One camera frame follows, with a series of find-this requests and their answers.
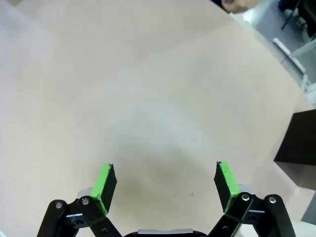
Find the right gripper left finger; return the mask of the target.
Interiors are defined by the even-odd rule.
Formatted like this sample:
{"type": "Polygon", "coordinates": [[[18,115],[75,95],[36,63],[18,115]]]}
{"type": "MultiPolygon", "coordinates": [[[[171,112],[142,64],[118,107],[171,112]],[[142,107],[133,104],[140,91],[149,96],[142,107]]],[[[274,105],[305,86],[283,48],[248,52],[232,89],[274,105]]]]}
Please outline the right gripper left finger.
{"type": "Polygon", "coordinates": [[[107,217],[116,184],[114,166],[104,164],[88,195],[72,203],[61,199],[50,202],[37,236],[75,237],[80,229],[90,228],[96,237],[120,237],[120,232],[107,217]]]}

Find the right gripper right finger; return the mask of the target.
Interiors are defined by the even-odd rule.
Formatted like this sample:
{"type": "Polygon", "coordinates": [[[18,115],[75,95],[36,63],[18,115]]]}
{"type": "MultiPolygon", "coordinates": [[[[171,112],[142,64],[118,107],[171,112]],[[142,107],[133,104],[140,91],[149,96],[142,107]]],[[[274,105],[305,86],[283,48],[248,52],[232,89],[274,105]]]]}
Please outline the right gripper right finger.
{"type": "Polygon", "coordinates": [[[259,237],[296,236],[281,196],[260,199],[241,191],[226,161],[217,162],[214,182],[224,214],[209,237],[234,237],[243,224],[251,225],[259,237]]]}

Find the person's bare hand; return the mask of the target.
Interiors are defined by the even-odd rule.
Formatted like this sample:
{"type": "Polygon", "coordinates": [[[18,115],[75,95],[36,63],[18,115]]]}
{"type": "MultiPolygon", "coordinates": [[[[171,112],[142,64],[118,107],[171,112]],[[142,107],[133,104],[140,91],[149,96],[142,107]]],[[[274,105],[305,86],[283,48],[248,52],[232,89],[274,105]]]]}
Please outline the person's bare hand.
{"type": "Polygon", "coordinates": [[[221,0],[223,8],[228,13],[243,13],[254,8],[260,0],[221,0]]]}

